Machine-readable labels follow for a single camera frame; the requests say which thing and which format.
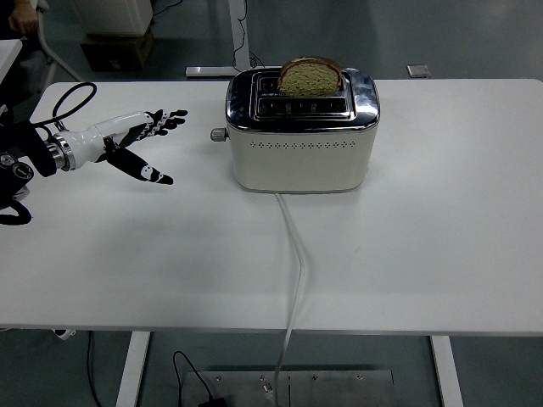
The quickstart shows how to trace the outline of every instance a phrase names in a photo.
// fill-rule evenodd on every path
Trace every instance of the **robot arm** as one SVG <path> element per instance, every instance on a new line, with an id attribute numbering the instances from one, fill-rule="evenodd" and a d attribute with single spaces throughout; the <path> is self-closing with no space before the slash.
<path id="1" fill-rule="evenodd" d="M 60 131 L 44 142 L 36 125 L 19 123 L 0 127 L 0 210 L 13 208 L 19 216 L 0 215 L 0 224 L 23 225 L 30 222 L 28 210 L 19 202 L 28 194 L 26 184 L 34 176 L 32 168 L 19 162 L 7 151 L 20 148 L 42 176 L 58 169 L 80 169 L 87 161 L 107 161 L 115 168 L 141 181 L 173 184 L 173 179 L 160 173 L 126 147 L 155 135 L 165 135 L 183 124 L 188 112 L 135 112 L 90 126 L 85 131 Z"/>

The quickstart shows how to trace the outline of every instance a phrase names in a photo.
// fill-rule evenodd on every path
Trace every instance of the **person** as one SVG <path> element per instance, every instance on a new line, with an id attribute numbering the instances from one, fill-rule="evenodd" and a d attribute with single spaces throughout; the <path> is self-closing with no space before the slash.
<path id="1" fill-rule="evenodd" d="M 2 0 L 0 4 L 0 39 L 21 38 L 37 31 L 37 12 L 30 0 Z"/>
<path id="2" fill-rule="evenodd" d="M 0 84 L 0 107 L 8 113 L 2 122 L 13 120 L 13 109 L 36 93 L 36 62 L 42 64 L 37 29 L 39 20 L 30 0 L 0 0 L 0 40 L 21 39 L 23 48 Z"/>

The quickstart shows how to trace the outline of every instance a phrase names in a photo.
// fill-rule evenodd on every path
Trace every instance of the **white cable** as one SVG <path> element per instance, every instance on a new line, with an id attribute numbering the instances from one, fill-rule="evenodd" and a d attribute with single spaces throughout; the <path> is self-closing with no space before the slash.
<path id="1" fill-rule="evenodd" d="M 278 390 L 277 384 L 279 381 L 279 372 L 281 371 L 281 367 L 283 366 L 283 359 L 285 357 L 285 354 L 287 353 L 288 341 L 290 341 L 290 335 L 292 334 L 294 320 L 298 312 L 298 305 L 300 302 L 301 291 L 302 291 L 302 286 L 303 286 L 302 281 L 304 280 L 304 276 L 305 276 L 305 261 L 304 261 L 301 245 L 299 244 L 298 233 L 296 232 L 296 229 L 294 228 L 294 223 L 292 221 L 292 218 L 290 217 L 290 213 L 288 212 L 287 205 L 285 204 L 283 197 L 280 194 L 276 193 L 275 198 L 279 202 L 279 206 L 281 207 L 281 211 L 283 212 L 283 217 L 285 218 L 287 222 L 288 233 L 290 234 L 290 238 L 292 239 L 294 249 L 296 250 L 296 256 L 298 257 L 298 261 L 299 261 L 299 274 L 298 274 L 298 281 L 296 283 L 296 292 L 294 295 L 294 302 L 293 302 L 292 309 L 290 310 L 290 317 L 288 318 L 288 326 L 287 326 L 287 331 L 285 333 L 285 338 L 283 340 L 283 348 L 281 349 L 279 360 L 277 361 L 275 373 L 273 375 L 273 383 L 275 386 L 275 390 L 274 390 L 275 405 L 276 407 L 280 407 L 279 397 L 277 395 L 277 390 Z"/>
<path id="2" fill-rule="evenodd" d="M 45 30 L 43 29 L 43 14 L 41 11 L 37 13 L 38 18 L 38 28 L 37 28 L 37 37 L 40 41 L 40 45 L 42 46 L 43 52 L 51 58 L 54 62 L 56 62 L 60 67 L 65 70 L 72 78 L 74 78 L 78 82 L 84 82 L 83 78 L 81 78 L 69 65 L 60 58 L 56 53 L 53 52 L 53 50 L 48 46 L 48 44 L 45 42 Z"/>

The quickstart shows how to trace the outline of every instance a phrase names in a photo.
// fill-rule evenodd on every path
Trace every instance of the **cardboard box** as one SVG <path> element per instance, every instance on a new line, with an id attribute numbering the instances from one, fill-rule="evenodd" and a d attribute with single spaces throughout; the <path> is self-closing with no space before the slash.
<path id="1" fill-rule="evenodd" d="M 92 70 L 140 70 L 153 47 L 151 27 L 144 36 L 86 35 L 81 48 Z"/>

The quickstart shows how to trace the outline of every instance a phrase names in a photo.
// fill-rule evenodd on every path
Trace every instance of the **toaster vent holes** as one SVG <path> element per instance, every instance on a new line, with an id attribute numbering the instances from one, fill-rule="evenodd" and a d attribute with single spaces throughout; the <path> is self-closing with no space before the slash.
<path id="1" fill-rule="evenodd" d="M 280 142 L 250 142 L 249 145 L 252 147 L 252 148 L 268 148 L 268 149 L 272 149 L 272 148 L 275 148 L 275 149 L 289 149 L 289 148 L 292 148 L 292 149 L 296 149 L 296 148 L 300 148 L 300 149 L 323 149 L 323 148 L 347 148 L 347 147 L 351 147 L 353 148 L 355 145 L 356 145 L 356 142 L 354 141 L 351 141 L 351 142 L 308 142 L 308 143 L 305 143 L 305 142 L 301 142 L 300 144 L 297 144 L 295 142 L 293 143 L 288 143 L 288 142 L 284 142 L 283 144 L 281 144 Z"/>

